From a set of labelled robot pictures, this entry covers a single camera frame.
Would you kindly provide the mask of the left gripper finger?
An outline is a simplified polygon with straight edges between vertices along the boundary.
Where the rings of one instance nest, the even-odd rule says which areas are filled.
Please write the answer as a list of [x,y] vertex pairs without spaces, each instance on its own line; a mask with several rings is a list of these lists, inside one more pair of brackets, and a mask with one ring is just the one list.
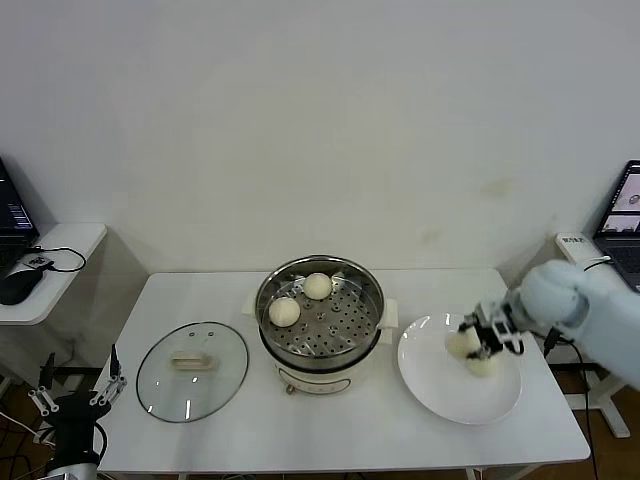
[[112,405],[127,385],[127,380],[122,374],[122,366],[117,355],[116,345],[111,346],[109,359],[109,377],[107,383],[98,390],[90,400],[91,406]]
[[51,415],[59,412],[59,405],[51,396],[55,373],[55,354],[51,353],[41,367],[37,387],[28,391],[28,397],[34,403],[41,415]]

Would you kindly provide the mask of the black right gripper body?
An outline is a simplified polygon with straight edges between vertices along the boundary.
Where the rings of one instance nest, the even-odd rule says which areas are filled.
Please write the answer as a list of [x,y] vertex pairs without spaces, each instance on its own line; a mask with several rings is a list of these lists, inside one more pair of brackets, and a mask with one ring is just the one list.
[[483,314],[483,327],[476,331],[481,343],[500,343],[502,351],[524,353],[520,331],[514,324],[511,305],[506,300],[480,302],[475,311]]

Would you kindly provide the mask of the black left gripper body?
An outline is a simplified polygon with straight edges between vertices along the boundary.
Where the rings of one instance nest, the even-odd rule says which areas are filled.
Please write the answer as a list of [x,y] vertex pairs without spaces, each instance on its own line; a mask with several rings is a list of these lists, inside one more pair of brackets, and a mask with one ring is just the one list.
[[98,421],[111,410],[106,400],[95,400],[95,394],[71,394],[56,400],[58,410],[49,416],[54,429],[55,452],[94,454],[94,431]]

